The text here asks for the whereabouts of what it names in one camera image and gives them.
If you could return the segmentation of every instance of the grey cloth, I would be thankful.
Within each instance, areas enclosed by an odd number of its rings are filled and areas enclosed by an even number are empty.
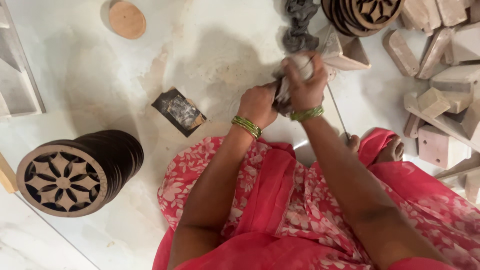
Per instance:
[[[292,18],[290,28],[283,36],[283,45],[288,52],[299,50],[315,50],[319,38],[307,33],[310,20],[317,14],[320,7],[318,0],[287,0],[285,11]]]
[[[291,59],[296,64],[300,77],[304,80],[308,80],[313,76],[313,64],[312,60],[308,56],[294,55]],[[289,116],[293,113],[292,102],[288,87],[290,82],[283,72],[282,67],[278,67],[272,74],[275,79],[280,81],[279,87],[275,93],[275,100],[273,107],[283,116]]]

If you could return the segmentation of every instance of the dust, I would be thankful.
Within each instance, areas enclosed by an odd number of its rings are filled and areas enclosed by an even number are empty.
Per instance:
[[[195,119],[200,115],[195,107],[193,107],[188,101],[181,96],[176,96],[171,102],[168,108],[170,114],[182,125],[186,130],[190,130],[191,125]]]

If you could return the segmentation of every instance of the hand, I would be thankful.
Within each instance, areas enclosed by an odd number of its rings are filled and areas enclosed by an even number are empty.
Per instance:
[[[277,86],[278,83],[273,82],[248,89],[241,96],[237,115],[248,119],[262,130],[268,127],[278,115],[278,112],[272,108]]]
[[[324,89],[328,79],[324,63],[316,51],[306,51],[300,54],[312,59],[313,76],[309,80],[303,80],[292,59],[285,58],[282,61],[285,76],[290,82],[288,91],[295,111],[309,110],[320,106],[324,99]]]

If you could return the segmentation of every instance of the sandpaper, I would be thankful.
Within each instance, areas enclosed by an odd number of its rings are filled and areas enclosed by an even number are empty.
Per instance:
[[[152,106],[163,114],[185,137],[190,136],[206,117],[177,89],[162,93]]]
[[[292,17],[292,23],[282,41],[288,52],[315,50],[318,47],[319,38],[310,35],[307,28],[319,8],[319,0],[287,0],[285,11]]]

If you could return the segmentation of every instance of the foot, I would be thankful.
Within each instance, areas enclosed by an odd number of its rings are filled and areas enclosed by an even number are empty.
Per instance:
[[[358,150],[360,147],[360,137],[357,135],[352,135],[350,140],[348,140],[347,147],[352,151],[354,154],[358,154]]]
[[[400,136],[395,135],[392,140],[387,144],[387,146],[383,148],[380,153],[378,153],[378,156],[373,163],[376,164],[382,162],[402,161],[403,147],[405,145],[400,141]]]

